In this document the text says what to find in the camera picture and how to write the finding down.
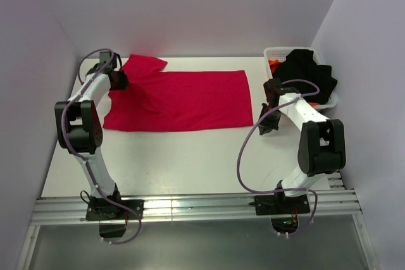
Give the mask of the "red t shirt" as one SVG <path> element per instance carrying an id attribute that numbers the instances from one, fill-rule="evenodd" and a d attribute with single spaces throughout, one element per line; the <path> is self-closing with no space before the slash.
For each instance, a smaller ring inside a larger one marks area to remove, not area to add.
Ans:
<path id="1" fill-rule="evenodd" d="M 130 55 L 125 90 L 112 90 L 103 127 L 121 132 L 191 132 L 253 124 L 245 71 L 166 71 L 162 59 Z"/>

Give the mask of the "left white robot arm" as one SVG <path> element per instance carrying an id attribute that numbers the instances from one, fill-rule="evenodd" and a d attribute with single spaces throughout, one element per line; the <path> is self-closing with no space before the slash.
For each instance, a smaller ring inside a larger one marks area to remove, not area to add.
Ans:
<path id="1" fill-rule="evenodd" d="M 103 128 L 97 105 L 108 92 L 127 89 L 128 78 L 117 69 L 120 67 L 119 59 L 110 64 L 99 62 L 88 71 L 75 94 L 54 106 L 59 145 L 82 167 L 90 185 L 90 196 L 104 199 L 100 210 L 109 219 L 121 216 L 123 202 L 114 198 L 117 186 L 101 152 Z"/>

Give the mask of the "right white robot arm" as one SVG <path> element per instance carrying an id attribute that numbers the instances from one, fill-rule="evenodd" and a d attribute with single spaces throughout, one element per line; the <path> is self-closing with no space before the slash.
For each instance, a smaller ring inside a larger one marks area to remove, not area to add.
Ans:
<path id="1" fill-rule="evenodd" d="M 278 188 L 284 190 L 274 197 L 275 209 L 289 212 L 296 198 L 311 188 L 320 177 L 330 175 L 346 165 L 344 125 L 339 119 L 331 120 L 319 113 L 306 100 L 305 95 L 291 86 L 297 80 L 282 83 L 270 79 L 263 84 L 266 103 L 259 117 L 259 134 L 278 130 L 282 115 L 288 117 L 300 131 L 297 168 L 282 181 Z"/>

